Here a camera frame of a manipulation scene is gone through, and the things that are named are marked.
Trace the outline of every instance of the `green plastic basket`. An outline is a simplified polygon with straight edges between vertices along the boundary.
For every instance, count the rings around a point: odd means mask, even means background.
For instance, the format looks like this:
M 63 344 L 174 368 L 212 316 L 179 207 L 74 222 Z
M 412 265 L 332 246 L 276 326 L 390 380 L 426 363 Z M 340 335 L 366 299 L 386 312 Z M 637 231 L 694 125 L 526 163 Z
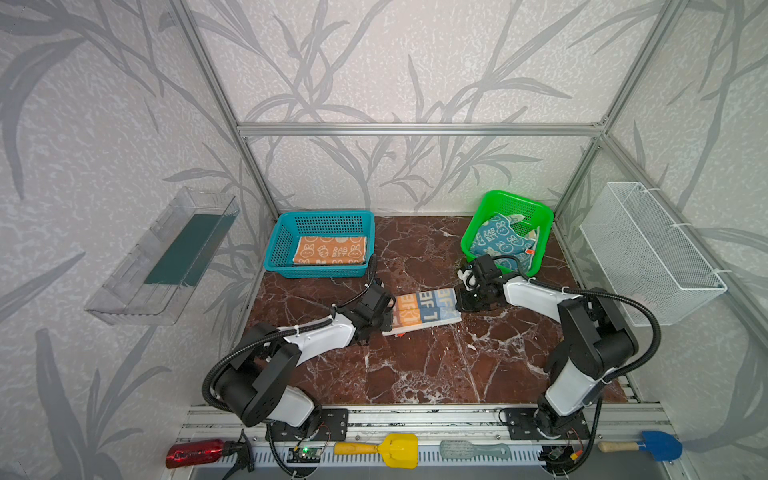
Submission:
M 510 194 L 503 190 L 491 190 L 485 194 L 480 202 L 478 211 L 472 217 L 467 231 L 462 237 L 462 251 L 467 256 L 468 261 L 473 261 L 476 256 L 469 253 L 472 241 L 477 235 L 478 229 L 489 218 L 496 214 L 502 215 L 525 215 L 525 220 L 517 222 L 512 229 L 518 235 L 523 236 L 531 230 L 539 227 L 538 243 L 536 244 L 536 253 L 531 261 L 531 269 L 526 273 L 528 276 L 534 276 L 541 267 L 541 259 L 544 258 L 544 248 L 549 240 L 549 230 L 552 228 L 554 214 L 552 210 L 544 204 L 534 202 L 519 195 Z M 503 266 L 499 267 L 502 272 L 509 273 L 511 270 Z

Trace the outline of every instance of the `leaf pattern wallpaper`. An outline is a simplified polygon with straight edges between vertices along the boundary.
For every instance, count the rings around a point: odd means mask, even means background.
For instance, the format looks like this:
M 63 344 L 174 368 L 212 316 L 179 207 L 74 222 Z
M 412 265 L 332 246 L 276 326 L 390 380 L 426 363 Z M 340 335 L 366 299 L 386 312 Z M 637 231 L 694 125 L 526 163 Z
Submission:
M 766 31 L 765 0 L 691 0 L 611 132 L 763 307 Z M 601 154 L 562 218 L 593 285 L 602 273 L 578 226 L 605 182 L 622 180 Z M 647 344 L 649 332 L 637 334 Z M 664 327 L 660 352 L 632 376 L 641 398 L 664 403 L 701 478 L 741 480 L 768 472 L 766 366 L 768 353 L 717 299 Z
M 190 2 L 240 122 L 445 123 L 599 121 L 661 4 Z M 422 214 L 471 213 L 495 188 L 551 203 L 587 142 L 250 139 L 282 210 Z
M 273 226 L 166 2 L 0 2 L 0 478 L 156 478 Z M 240 215 L 174 326 L 86 313 L 178 189 Z

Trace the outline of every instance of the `blue basket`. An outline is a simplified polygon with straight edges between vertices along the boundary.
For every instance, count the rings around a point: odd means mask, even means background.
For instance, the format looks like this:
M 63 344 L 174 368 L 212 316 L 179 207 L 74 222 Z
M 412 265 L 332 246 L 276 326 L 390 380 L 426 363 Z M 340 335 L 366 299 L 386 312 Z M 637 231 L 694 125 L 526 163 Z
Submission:
M 376 223 L 369 211 L 295 212 L 282 214 L 266 249 L 264 268 L 286 278 L 363 276 L 373 253 Z M 301 237 L 368 237 L 363 265 L 297 266 L 293 256 Z

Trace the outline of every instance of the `blue shovel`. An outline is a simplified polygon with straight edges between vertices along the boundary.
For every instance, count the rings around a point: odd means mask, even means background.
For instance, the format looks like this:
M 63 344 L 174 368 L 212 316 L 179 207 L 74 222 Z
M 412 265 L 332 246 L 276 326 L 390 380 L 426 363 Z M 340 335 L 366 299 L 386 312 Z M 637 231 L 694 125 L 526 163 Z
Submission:
M 643 432 L 644 442 L 600 442 L 598 448 L 603 453 L 650 452 L 657 462 L 672 462 L 683 454 L 683 444 L 672 435 L 664 432 Z

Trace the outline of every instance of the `gray brush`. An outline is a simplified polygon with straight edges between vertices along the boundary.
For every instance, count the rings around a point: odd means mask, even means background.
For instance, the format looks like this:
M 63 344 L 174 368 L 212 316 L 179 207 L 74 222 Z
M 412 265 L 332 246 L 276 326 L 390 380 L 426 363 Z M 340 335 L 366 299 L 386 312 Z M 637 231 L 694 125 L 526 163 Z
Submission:
M 469 460 L 478 455 L 508 460 L 512 457 L 509 447 L 504 443 L 496 445 L 475 445 L 466 440 L 443 440 L 440 442 L 440 455 L 443 458 Z

